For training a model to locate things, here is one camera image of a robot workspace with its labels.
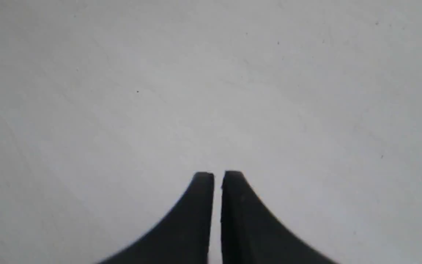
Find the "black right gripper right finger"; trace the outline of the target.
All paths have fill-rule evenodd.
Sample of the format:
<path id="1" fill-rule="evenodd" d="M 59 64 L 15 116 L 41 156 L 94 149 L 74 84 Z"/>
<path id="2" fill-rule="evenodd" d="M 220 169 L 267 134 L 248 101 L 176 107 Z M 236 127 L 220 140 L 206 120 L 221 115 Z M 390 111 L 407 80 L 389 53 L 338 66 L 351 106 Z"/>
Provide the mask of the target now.
<path id="1" fill-rule="evenodd" d="M 235 170 L 222 183 L 221 252 L 224 264 L 333 263 L 288 230 Z"/>

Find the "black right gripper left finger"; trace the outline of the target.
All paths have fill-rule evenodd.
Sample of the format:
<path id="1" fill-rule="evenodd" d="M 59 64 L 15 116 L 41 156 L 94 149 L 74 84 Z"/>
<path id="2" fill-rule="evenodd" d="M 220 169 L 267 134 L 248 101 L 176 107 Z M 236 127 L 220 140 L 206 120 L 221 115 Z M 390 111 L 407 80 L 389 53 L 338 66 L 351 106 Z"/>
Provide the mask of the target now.
<path id="1" fill-rule="evenodd" d="M 196 172 L 171 210 L 140 239 L 104 264 L 206 264 L 215 177 Z"/>

